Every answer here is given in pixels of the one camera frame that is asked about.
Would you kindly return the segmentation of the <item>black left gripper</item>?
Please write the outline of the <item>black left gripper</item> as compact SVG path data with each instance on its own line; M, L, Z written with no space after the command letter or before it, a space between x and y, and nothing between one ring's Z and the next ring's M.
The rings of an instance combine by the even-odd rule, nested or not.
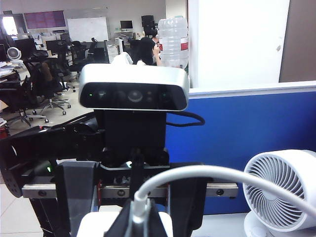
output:
M82 218L93 207L94 193L100 198L129 198L153 176L187 162L172 162L165 166L150 166L133 170L131 162L118 168L108 168L95 161L61 160L52 168L43 163L23 177L25 198L56 198L63 227L76 237ZM175 237L190 237L202 225L206 197L206 178L187 178L169 185L169 215Z

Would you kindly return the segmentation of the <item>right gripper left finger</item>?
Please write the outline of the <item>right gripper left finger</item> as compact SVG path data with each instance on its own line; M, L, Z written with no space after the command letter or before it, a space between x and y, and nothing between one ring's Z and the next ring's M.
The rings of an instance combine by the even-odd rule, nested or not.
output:
M132 237L132 201L128 199L104 237Z

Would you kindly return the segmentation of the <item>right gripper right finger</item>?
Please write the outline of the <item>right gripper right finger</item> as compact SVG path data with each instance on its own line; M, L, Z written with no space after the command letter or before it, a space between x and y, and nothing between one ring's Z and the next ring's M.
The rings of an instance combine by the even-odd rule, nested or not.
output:
M146 237L167 237L154 200L149 200L149 214L145 224Z

